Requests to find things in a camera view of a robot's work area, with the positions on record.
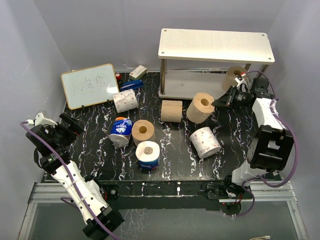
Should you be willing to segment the brown roll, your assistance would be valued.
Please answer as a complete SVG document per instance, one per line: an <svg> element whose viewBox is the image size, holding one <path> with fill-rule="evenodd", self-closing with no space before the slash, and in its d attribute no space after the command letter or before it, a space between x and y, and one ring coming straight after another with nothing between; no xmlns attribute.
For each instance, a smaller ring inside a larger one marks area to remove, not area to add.
<svg viewBox="0 0 320 240"><path fill-rule="evenodd" d="M215 110L212 103L215 99L208 93L199 92L191 101L186 116L193 123L203 123Z"/></svg>
<svg viewBox="0 0 320 240"><path fill-rule="evenodd" d="M144 141L156 141L155 127L145 119L138 120L133 124L131 135L136 146Z"/></svg>
<svg viewBox="0 0 320 240"><path fill-rule="evenodd" d="M237 86L237 82L235 81L235 73L242 73L242 72L246 73L247 70L242 66L231 66L227 70L224 76L224 80L222 82L222 89L227 92L231 86Z"/></svg>
<svg viewBox="0 0 320 240"><path fill-rule="evenodd" d="M180 123L182 120L183 102L180 100L163 100L160 120L162 122Z"/></svg>

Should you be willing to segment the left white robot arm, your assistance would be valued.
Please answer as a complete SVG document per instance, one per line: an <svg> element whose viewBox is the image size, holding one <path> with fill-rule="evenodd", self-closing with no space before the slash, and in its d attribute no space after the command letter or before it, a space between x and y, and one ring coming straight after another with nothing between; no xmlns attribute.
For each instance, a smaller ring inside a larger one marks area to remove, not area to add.
<svg viewBox="0 0 320 240"><path fill-rule="evenodd" d="M80 122L65 113L60 119L65 127L39 112L34 119L20 123L26 130L25 136L34 144L33 160L58 181L69 194L72 203L80 211L85 227L84 234L91 240L104 240L112 237L123 222L122 215L106 202L103 187L94 179L82 177L77 164L72 160L67 148L77 136L84 132Z"/></svg>

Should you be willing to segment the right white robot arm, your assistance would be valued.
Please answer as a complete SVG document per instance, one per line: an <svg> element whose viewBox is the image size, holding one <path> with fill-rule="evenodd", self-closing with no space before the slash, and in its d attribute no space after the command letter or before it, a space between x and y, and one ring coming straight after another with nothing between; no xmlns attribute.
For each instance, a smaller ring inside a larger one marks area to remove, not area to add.
<svg viewBox="0 0 320 240"><path fill-rule="evenodd" d="M258 130L248 148L246 161L215 187L208 185L208 197L224 196L233 199L244 194L252 181L285 168L295 140L292 132L279 118L277 100L269 93L269 85L265 77L254 78L251 88L241 80L238 86L231 86L212 103L212 106L218 108L251 106Z"/></svg>

